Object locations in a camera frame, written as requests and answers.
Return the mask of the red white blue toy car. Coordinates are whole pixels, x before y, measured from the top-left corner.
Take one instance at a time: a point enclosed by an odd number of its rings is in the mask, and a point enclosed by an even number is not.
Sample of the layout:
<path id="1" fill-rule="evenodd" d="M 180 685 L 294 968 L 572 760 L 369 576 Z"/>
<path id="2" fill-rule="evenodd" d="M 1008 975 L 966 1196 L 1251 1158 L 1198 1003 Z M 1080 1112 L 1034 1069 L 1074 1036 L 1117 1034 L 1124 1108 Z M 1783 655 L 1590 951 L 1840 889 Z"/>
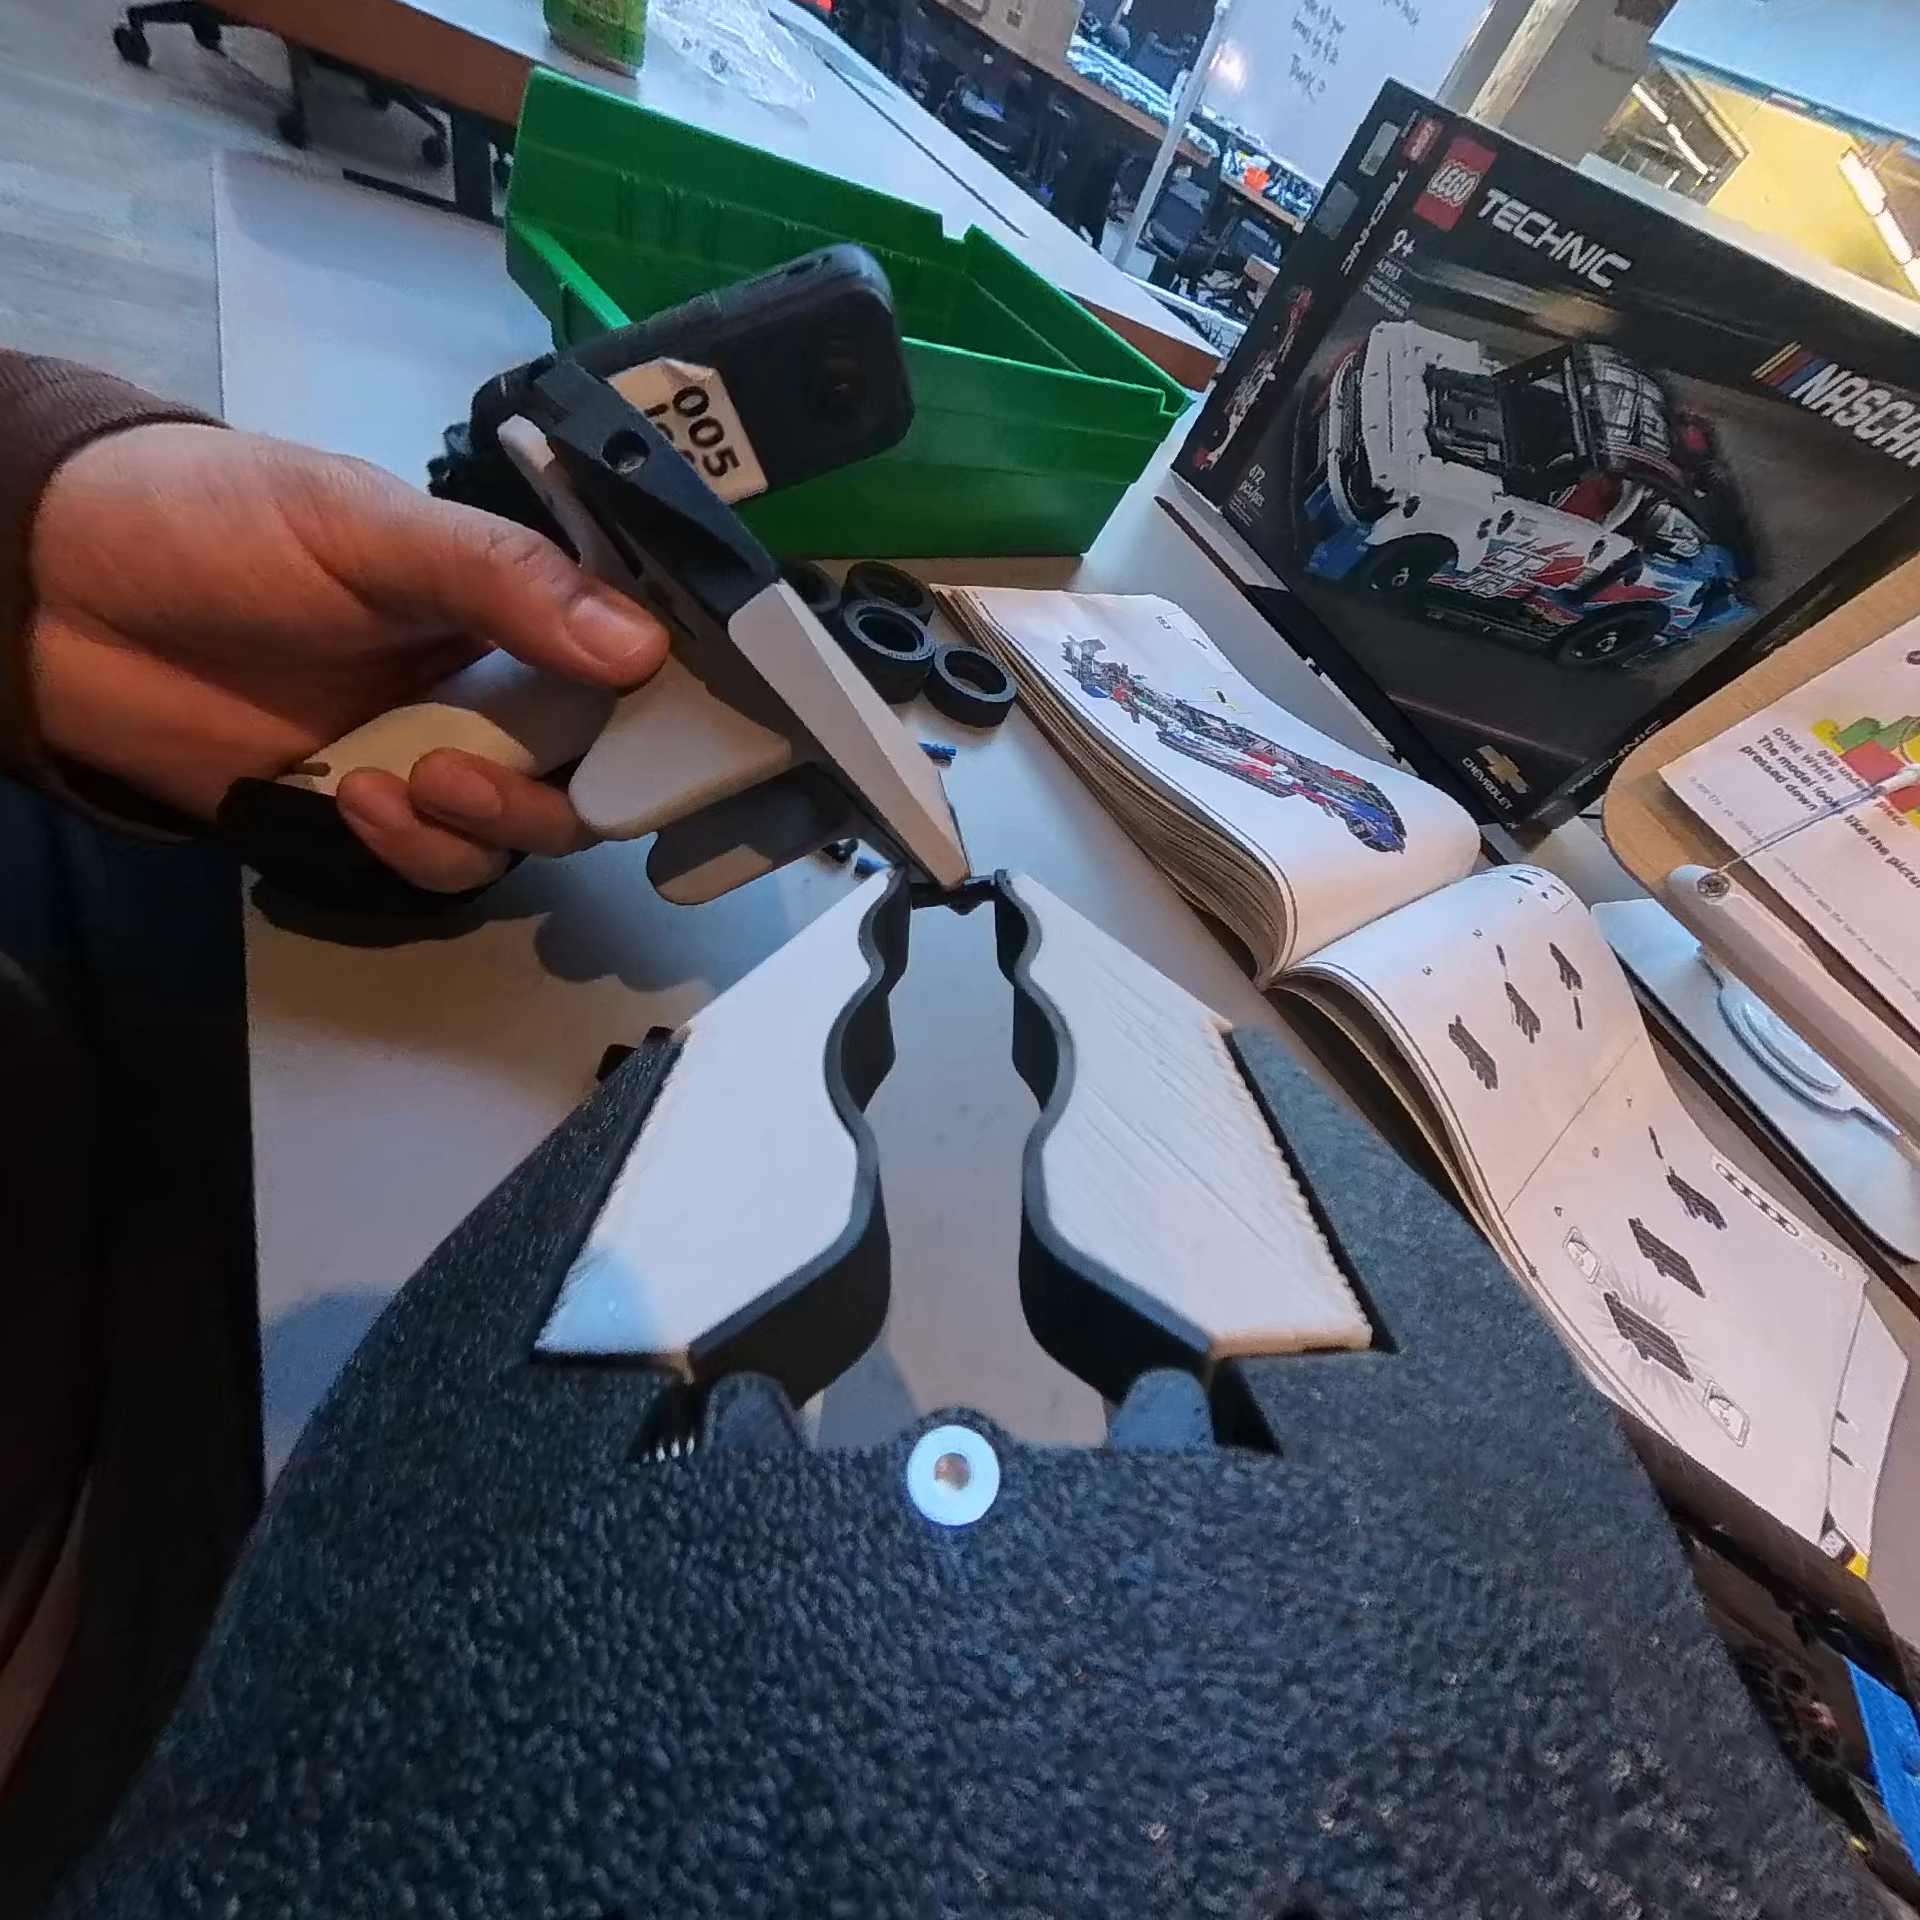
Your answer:
<path id="1" fill-rule="evenodd" d="M 1752 1704 L 1859 1863 L 1916 1907 L 1916 1715 L 1884 1662 L 1735 1564 L 1700 1563 L 1700 1592 Z"/>

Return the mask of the white plastic stand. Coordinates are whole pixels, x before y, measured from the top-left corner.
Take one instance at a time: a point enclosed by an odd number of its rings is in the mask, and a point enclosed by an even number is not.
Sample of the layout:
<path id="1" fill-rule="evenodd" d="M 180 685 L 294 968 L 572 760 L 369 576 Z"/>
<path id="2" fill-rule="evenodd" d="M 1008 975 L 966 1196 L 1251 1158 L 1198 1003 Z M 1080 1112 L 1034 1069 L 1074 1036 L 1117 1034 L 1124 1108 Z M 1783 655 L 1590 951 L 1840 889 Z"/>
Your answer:
<path id="1" fill-rule="evenodd" d="M 1916 1023 L 1732 872 L 1594 907 L 1660 1031 L 1864 1240 L 1918 1259 Z"/>

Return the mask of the clear plastic bag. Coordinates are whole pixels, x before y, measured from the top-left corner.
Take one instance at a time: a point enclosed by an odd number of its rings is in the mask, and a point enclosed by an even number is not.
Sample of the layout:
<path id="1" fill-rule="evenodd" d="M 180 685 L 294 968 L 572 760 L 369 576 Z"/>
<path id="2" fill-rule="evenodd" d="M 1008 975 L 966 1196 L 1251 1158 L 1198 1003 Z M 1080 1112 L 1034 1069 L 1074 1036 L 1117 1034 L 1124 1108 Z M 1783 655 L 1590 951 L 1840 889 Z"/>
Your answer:
<path id="1" fill-rule="evenodd" d="M 664 49 L 703 77 L 763 103 L 802 110 L 813 86 L 762 2 L 646 2 L 646 53 Z"/>

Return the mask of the wooden board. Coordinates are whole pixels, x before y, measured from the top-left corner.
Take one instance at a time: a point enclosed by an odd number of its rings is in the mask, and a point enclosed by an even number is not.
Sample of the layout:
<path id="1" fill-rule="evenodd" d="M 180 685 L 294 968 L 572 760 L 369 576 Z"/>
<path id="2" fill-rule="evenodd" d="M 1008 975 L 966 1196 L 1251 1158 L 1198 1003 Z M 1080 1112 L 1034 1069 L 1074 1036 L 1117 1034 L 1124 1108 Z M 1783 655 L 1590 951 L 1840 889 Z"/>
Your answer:
<path id="1" fill-rule="evenodd" d="M 1907 559 L 1879 581 L 1859 591 L 1851 600 L 1827 611 L 1792 639 L 1765 651 L 1765 657 L 1734 673 L 1680 718 L 1632 749 L 1618 775 L 1608 784 L 1601 806 L 1601 824 L 1610 850 L 1651 893 L 1671 869 L 1702 865 L 1732 872 L 1745 885 L 1759 889 L 1772 909 L 1787 911 L 1811 931 L 1757 876 L 1746 876 L 1746 852 L 1732 852 L 1680 804 L 1662 782 L 1662 766 L 1754 714 L 1781 690 L 1805 681 L 1886 629 L 1916 618 L 1918 563 Z"/>

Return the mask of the whiteboard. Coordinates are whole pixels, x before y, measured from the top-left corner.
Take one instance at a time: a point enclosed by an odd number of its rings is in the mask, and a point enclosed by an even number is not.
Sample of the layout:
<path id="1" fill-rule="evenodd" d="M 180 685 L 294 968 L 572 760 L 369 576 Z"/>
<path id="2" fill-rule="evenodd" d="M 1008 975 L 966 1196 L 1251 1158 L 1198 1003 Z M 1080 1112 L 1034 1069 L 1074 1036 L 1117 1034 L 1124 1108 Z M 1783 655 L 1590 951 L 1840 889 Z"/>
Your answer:
<path id="1" fill-rule="evenodd" d="M 1485 13 L 1485 2 L 1233 3 L 1202 108 L 1323 182 L 1382 86 L 1435 95 Z"/>

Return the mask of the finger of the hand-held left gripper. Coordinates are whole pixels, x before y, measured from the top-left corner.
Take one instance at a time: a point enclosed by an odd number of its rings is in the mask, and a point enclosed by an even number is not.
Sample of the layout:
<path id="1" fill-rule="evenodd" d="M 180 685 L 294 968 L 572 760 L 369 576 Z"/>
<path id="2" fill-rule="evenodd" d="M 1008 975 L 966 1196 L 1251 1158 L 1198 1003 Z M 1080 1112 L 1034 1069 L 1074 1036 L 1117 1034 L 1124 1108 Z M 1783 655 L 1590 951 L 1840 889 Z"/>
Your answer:
<path id="1" fill-rule="evenodd" d="M 839 793 L 848 830 L 957 889 L 971 861 L 944 777 L 824 624 L 776 580 L 732 613 L 732 646 L 804 734 L 802 762 Z"/>

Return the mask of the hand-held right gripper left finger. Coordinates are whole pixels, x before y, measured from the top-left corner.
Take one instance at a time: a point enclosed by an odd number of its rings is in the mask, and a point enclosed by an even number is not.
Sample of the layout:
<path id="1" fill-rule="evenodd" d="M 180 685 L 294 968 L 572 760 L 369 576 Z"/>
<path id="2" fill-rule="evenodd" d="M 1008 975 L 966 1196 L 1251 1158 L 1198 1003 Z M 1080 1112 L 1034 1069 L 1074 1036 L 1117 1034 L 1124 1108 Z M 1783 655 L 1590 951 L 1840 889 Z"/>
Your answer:
<path id="1" fill-rule="evenodd" d="M 559 1283 L 542 1360 L 732 1375 L 813 1401 L 889 1309 L 865 1106 L 892 1060 L 909 891 L 878 872 L 690 1016 Z"/>

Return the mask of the black toy car box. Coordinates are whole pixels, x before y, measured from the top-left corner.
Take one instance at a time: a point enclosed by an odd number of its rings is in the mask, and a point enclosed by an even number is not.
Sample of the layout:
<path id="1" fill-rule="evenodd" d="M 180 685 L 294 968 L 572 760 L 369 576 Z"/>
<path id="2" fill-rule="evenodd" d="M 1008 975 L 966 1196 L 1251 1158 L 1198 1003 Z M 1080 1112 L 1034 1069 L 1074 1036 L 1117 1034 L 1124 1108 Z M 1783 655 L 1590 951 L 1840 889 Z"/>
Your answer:
<path id="1" fill-rule="evenodd" d="M 1172 464 L 1422 778 L 1548 824 L 1916 554 L 1916 324 L 1382 83 Z"/>

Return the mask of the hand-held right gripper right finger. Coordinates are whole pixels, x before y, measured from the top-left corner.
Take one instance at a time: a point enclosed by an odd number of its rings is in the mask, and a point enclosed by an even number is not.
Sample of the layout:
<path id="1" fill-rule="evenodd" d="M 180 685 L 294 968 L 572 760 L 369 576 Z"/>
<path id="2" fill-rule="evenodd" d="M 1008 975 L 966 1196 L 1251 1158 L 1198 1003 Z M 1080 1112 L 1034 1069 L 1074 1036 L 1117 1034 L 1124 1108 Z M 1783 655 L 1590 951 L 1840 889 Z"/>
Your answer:
<path id="1" fill-rule="evenodd" d="M 1229 1021 L 1032 876 L 995 876 L 1021 1154 L 1019 1298 L 1121 1404 L 1172 1371 L 1363 1351 L 1375 1329 L 1231 1043 Z"/>

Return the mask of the white desk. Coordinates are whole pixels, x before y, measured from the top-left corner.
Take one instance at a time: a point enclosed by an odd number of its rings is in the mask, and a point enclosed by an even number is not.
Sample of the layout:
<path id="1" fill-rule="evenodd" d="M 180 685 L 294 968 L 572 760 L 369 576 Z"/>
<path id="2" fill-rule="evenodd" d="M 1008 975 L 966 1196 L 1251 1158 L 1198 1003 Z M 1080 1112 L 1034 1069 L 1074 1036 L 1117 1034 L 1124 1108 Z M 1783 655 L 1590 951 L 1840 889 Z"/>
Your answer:
<path id="1" fill-rule="evenodd" d="M 500 239 L 268 154 L 213 162 L 220 377 L 231 425 L 338 449 L 408 482 L 467 392 L 531 357 L 542 326 Z M 1089 559 L 907 561 L 933 581 L 1157 592 L 1246 679 L 1345 749 L 1380 756 L 1155 500 L 1155 456 Z M 1369 1101 L 1262 999 L 1209 924 L 1128 843 L 1025 716 L 951 738 L 947 791 L 975 869 L 1030 872 L 1235 1023 Z M 375 1307 L 589 1090 L 609 1043 L 682 1020 L 824 911 L 854 876 L 808 859 L 703 907 L 662 904 L 642 847 L 528 861 L 471 916 L 403 940 L 333 939 L 248 904 L 252 1156 L 268 1472 Z M 1017 1299 L 1021 1143 L 1036 1104 L 1012 1064 L 990 916 L 916 916 L 892 996 L 896 1066 L 868 1121 L 892 1248 L 881 1344 L 824 1391 L 824 1437 L 866 1443 L 966 1404 L 1036 1441 L 1091 1441 L 1089 1388 L 1030 1338 Z M 1870 1298 L 1912 1375 L 1877 1498 L 1870 1587 L 1916 1644 L 1916 1321 Z"/>

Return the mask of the open instruction booklet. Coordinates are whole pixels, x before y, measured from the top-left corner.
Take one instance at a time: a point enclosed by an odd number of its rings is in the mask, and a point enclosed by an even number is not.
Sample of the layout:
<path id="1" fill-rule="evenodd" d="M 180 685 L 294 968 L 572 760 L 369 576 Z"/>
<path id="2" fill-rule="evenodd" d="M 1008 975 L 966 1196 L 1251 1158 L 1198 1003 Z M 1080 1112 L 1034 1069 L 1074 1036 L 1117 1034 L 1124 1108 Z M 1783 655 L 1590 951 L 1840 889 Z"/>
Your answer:
<path id="1" fill-rule="evenodd" d="M 1861 1263 L 1686 1110 L 1594 911 L 1155 594 L 936 585 L 1253 979 L 1386 1080 L 1619 1408 L 1857 1575 L 1907 1355 Z"/>

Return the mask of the printed instruction sheet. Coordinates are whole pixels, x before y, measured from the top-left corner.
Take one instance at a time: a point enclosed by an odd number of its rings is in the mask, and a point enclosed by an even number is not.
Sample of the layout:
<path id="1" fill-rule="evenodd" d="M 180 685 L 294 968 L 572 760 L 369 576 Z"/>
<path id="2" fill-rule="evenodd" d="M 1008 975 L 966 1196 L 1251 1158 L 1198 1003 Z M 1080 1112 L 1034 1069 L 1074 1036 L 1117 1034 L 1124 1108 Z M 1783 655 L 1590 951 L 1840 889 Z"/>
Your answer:
<path id="1" fill-rule="evenodd" d="M 1918 1018 L 1918 622 L 1662 766 L 1667 791 L 1910 1025 Z"/>

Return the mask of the person's brown sweater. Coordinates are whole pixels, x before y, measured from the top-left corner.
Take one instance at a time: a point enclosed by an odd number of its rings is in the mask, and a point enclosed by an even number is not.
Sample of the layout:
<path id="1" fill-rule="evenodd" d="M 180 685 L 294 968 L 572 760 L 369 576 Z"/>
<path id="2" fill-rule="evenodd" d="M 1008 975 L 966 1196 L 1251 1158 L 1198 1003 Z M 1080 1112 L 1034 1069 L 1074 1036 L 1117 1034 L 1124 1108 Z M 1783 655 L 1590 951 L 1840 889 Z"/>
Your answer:
<path id="1" fill-rule="evenodd" d="M 106 1833 L 259 1513 L 246 1078 L 202 962 L 3 916 L 3 1916 Z"/>

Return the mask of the person's left hand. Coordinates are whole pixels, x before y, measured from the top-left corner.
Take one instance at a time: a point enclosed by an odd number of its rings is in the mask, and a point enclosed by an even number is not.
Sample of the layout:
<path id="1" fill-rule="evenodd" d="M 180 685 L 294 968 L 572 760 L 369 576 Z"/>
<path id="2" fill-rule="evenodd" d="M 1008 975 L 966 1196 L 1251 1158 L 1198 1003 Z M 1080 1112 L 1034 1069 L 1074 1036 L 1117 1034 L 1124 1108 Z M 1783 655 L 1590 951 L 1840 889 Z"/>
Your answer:
<path id="1" fill-rule="evenodd" d="M 668 651 L 646 611 L 508 519 L 213 425 L 73 453 L 27 559 L 40 742 L 196 823 L 233 782 L 287 771 L 491 651 L 609 690 Z"/>

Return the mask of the wood-trimmed long desk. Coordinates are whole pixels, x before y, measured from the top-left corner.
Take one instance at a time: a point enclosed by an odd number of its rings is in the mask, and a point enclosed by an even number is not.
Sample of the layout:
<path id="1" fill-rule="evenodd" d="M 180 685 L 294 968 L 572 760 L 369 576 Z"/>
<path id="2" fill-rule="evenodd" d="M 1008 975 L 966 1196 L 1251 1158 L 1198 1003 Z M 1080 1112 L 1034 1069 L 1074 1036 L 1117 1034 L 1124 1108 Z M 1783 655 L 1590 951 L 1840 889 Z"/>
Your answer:
<path id="1" fill-rule="evenodd" d="M 924 206 L 951 235 L 971 226 L 988 232 L 1189 392 L 1203 390 L 1216 368 L 1216 351 L 1185 318 L 795 3 L 776 3 L 773 24 L 784 57 L 809 88 L 797 108 L 771 106 L 655 44 L 633 77 L 579 60 L 546 33 L 533 2 L 235 2 L 218 3 L 218 13 L 498 125 L 515 121 L 531 68 L 552 68 L 690 127 Z"/>

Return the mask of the green plastic bin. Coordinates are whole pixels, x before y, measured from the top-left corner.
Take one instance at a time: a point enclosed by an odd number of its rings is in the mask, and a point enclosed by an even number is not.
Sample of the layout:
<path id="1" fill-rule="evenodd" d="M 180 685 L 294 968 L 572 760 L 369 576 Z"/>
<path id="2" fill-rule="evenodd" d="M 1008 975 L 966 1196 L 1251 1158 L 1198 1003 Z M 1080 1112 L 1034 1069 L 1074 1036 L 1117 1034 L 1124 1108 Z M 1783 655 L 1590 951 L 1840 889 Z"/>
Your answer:
<path id="1" fill-rule="evenodd" d="M 900 445 L 743 508 L 778 559 L 1084 552 L 1187 407 L 1181 386 L 979 228 L 535 68 L 515 123 L 506 267 L 576 348 L 859 246 L 903 337 Z"/>

